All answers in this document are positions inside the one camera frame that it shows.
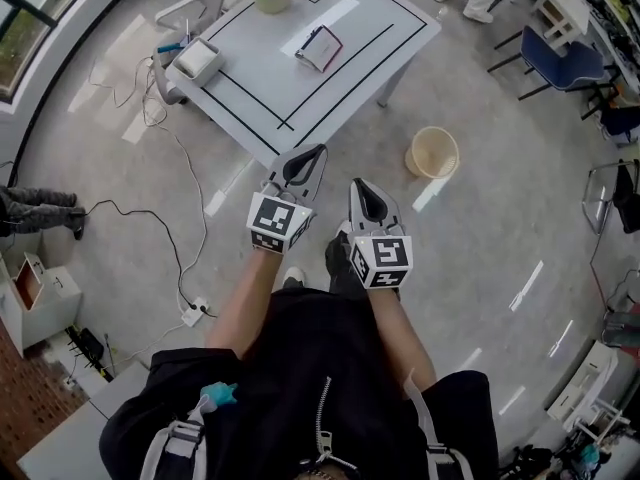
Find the brick wall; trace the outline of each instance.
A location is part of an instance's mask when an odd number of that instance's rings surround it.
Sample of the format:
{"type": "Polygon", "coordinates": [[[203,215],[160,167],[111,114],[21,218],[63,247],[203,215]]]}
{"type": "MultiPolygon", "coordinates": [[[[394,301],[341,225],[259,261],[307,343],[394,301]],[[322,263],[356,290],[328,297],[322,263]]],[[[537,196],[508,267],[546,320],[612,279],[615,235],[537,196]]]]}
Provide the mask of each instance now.
{"type": "Polygon", "coordinates": [[[26,479],[16,461],[87,401],[62,384],[66,370],[42,358],[43,347],[22,359],[0,322],[0,462],[17,479],[26,479]]]}

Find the chair leg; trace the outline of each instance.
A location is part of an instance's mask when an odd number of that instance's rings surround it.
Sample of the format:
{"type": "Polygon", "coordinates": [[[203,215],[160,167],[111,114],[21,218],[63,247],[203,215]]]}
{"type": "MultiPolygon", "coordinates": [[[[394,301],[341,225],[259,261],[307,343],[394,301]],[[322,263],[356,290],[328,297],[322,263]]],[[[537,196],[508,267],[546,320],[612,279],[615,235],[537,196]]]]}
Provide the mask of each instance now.
{"type": "Polygon", "coordinates": [[[509,64],[509,62],[513,62],[514,60],[519,59],[520,57],[522,57],[521,53],[512,55],[511,57],[504,59],[503,61],[500,61],[497,64],[491,66],[489,69],[487,69],[487,73],[491,73],[492,71],[495,71],[496,69],[501,68],[502,66],[505,66],[509,64]]]}
{"type": "Polygon", "coordinates": [[[523,94],[522,96],[520,96],[518,98],[518,101],[526,100],[527,98],[530,98],[531,96],[534,96],[534,95],[538,94],[539,92],[546,91],[549,87],[551,87],[551,84],[549,84],[549,83],[541,85],[537,89],[534,89],[533,91],[528,92],[527,94],[523,94]]]}
{"type": "Polygon", "coordinates": [[[500,48],[502,48],[505,44],[510,43],[511,41],[513,41],[514,39],[520,37],[522,35],[522,30],[516,32],[515,34],[513,34],[512,36],[507,37],[504,41],[502,41],[501,43],[498,43],[497,45],[495,45],[493,47],[494,50],[499,50],[500,48]]]}

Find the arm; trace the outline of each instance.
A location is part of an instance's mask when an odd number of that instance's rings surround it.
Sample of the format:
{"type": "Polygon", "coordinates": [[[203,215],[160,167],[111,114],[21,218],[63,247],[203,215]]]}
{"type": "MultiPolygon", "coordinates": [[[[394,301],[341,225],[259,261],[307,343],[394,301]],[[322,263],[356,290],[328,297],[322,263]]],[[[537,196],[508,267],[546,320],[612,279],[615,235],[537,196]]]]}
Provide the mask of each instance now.
{"type": "Polygon", "coordinates": [[[208,348],[230,348],[242,359],[262,329],[282,256],[254,249],[249,264],[207,336],[208,348]]]}
{"type": "Polygon", "coordinates": [[[391,362],[398,384],[413,372],[413,382],[420,391],[438,380],[433,363],[393,290],[368,290],[378,332],[391,362]]]}

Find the black shirt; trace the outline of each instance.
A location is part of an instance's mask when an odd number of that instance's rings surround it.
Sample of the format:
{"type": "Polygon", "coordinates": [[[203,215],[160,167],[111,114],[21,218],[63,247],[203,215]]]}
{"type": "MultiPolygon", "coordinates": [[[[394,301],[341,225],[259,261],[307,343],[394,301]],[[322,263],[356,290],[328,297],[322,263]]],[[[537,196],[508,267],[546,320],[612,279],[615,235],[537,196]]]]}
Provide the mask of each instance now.
{"type": "MultiPolygon", "coordinates": [[[[315,461],[318,403],[330,378],[322,430],[333,453],[363,479],[428,478],[425,438],[403,401],[367,301],[309,289],[273,294],[263,330],[240,361],[230,350],[183,349],[153,356],[143,392],[111,418],[100,440],[114,480],[137,480],[156,432],[186,419],[200,389],[238,383],[235,405],[205,415],[207,479],[291,480],[315,461]]],[[[438,438],[462,452],[474,477],[497,477],[489,384],[460,372],[423,393],[438,438]]]]}

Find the grey pants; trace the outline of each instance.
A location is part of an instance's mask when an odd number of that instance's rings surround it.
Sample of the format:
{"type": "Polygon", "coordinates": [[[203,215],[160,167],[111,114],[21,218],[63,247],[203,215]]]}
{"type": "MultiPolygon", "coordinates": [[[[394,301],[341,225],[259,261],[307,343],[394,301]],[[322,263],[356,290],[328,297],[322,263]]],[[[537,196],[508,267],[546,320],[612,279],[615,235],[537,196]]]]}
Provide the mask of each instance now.
{"type": "Polygon", "coordinates": [[[0,186],[0,200],[12,233],[34,233],[56,226],[75,231],[84,223],[85,211],[84,208],[75,208],[75,194],[0,186]]]}

